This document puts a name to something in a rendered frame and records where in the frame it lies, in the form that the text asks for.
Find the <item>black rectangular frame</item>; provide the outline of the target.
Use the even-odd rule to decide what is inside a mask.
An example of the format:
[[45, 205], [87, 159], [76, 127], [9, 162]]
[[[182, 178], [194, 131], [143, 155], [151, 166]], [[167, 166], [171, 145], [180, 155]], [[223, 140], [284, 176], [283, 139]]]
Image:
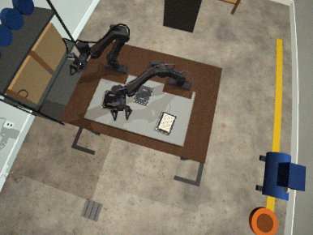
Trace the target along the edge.
[[116, 108], [113, 108], [111, 105], [112, 100], [114, 100], [114, 94], [110, 90], [105, 90], [105, 96], [101, 108], [116, 110]]

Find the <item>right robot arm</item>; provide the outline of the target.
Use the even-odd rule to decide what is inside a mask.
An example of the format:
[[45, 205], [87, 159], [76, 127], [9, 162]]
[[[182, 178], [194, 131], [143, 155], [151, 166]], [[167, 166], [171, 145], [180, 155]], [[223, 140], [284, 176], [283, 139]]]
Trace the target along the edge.
[[114, 28], [100, 42], [94, 44], [92, 47], [89, 47], [87, 42], [82, 41], [79, 41], [77, 45], [81, 54], [83, 54], [86, 58], [88, 58], [90, 55], [91, 59], [97, 59], [102, 55], [104, 49], [114, 40], [116, 41], [114, 42], [112, 49], [106, 55], [107, 63], [105, 64], [105, 68], [126, 73], [128, 66], [122, 64], [119, 65], [117, 60], [118, 53], [121, 50], [122, 46], [130, 40], [126, 27], [118, 26], [118, 28]]

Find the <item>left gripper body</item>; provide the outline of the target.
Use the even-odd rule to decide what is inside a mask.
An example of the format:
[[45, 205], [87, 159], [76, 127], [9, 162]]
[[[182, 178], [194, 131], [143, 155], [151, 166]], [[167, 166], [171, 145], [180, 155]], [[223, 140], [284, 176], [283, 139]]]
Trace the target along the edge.
[[[126, 105], [126, 98], [123, 99], [123, 97], [121, 97], [121, 99], [119, 99], [119, 97], [116, 99], [116, 101], [119, 101], [120, 105], [117, 106], [113, 106], [113, 109], [115, 111], [124, 111], [125, 108], [131, 109], [130, 106]], [[123, 109], [124, 108], [124, 109]]]

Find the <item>cream well plate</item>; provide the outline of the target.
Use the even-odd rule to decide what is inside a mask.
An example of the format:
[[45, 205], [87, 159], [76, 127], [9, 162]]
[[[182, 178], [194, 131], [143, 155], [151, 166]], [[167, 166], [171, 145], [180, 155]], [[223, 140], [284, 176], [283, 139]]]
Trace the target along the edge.
[[161, 120], [161, 124], [159, 125], [159, 128], [169, 132], [169, 129], [173, 123], [173, 120], [174, 120], [174, 117], [165, 113]]

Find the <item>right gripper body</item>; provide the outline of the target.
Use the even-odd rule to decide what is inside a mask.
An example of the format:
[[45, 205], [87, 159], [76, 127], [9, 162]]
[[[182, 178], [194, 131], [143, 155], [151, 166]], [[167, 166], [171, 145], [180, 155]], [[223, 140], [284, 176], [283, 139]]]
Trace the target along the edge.
[[[83, 54], [81, 54], [81, 55], [79, 55], [78, 57], [75, 55], [75, 53], [72, 53], [72, 54], [74, 54], [74, 61], [72, 62], [74, 65], [76, 64], [77, 66], [78, 66], [78, 61], [81, 61], [81, 59], [83, 59], [83, 61], [81, 61], [82, 63], [84, 63], [86, 66], [88, 65], [87, 63], [86, 63], [86, 61], [87, 61], [87, 58], [85, 57], [85, 56], [83, 56]], [[80, 59], [80, 60], [79, 60]], [[83, 69], [83, 67], [82, 66], [80, 66], [79, 67], [79, 70], [82, 70]]]

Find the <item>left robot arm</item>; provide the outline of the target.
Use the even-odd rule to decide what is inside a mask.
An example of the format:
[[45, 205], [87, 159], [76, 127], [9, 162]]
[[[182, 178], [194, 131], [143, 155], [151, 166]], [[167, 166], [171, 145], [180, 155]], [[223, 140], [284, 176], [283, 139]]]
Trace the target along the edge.
[[[140, 89], [140, 87], [146, 83], [148, 80], [150, 80], [152, 77], [154, 76], [159, 76], [161, 78], [165, 78], [165, 77], [169, 77], [169, 82], [168, 84], [180, 87], [180, 88], [185, 88], [188, 90], [191, 90], [191, 82], [188, 82], [186, 80], [184, 80], [185, 78], [182, 77], [182, 73], [177, 73], [177, 72], [181, 72], [180, 70], [176, 70], [173, 71], [173, 69], [169, 68], [167, 65], [166, 66], [159, 66], [159, 65], [152, 65], [152, 64], [160, 64], [163, 65], [165, 64], [163, 61], [150, 61], [149, 63], [149, 67], [146, 69], [146, 71], [144, 71], [140, 76], [138, 76], [136, 79], [133, 79], [132, 81], [130, 81], [129, 83], [132, 84], [128, 84], [125, 87], [125, 89], [121, 89], [115, 92], [115, 96], [119, 97], [123, 97], [126, 98], [126, 95], [128, 97], [134, 96]], [[158, 66], [153, 68], [154, 66]], [[153, 68], [153, 69], [152, 69]], [[167, 68], [167, 69], [166, 69]], [[111, 92], [114, 94], [114, 90], [117, 90], [119, 88], [122, 88], [123, 86], [121, 84], [119, 85], [114, 85], [111, 88]]]

